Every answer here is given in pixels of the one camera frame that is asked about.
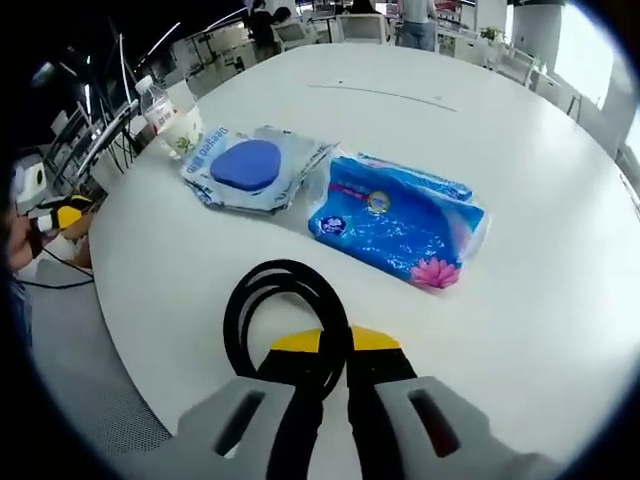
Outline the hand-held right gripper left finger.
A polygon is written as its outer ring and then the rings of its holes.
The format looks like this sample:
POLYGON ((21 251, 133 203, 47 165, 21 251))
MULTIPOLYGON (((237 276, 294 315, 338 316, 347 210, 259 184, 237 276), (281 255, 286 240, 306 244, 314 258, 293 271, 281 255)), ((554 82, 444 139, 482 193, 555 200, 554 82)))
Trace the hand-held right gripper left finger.
POLYGON ((322 331, 277 340, 260 378, 238 376, 186 412, 176 479, 305 479, 322 421, 322 331))

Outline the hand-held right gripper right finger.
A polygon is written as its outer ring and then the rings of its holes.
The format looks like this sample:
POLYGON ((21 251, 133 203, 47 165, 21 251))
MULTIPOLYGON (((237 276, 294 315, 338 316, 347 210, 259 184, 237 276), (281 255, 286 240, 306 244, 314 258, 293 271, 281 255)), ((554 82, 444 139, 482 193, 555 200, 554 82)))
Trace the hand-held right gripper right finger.
POLYGON ((433 376, 418 376, 399 342, 352 326, 348 419, 365 479, 553 479, 556 464, 497 439, 488 416, 433 376))

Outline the person's left hand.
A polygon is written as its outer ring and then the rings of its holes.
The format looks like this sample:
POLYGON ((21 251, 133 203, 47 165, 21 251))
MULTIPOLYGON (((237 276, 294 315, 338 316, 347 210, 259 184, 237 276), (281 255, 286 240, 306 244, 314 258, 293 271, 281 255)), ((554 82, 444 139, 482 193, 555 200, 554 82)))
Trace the person's left hand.
POLYGON ((9 240, 6 247, 9 268, 19 271, 27 266, 38 253, 34 254, 28 236, 31 226, 27 217, 21 216, 15 209, 11 209, 7 218, 9 240))

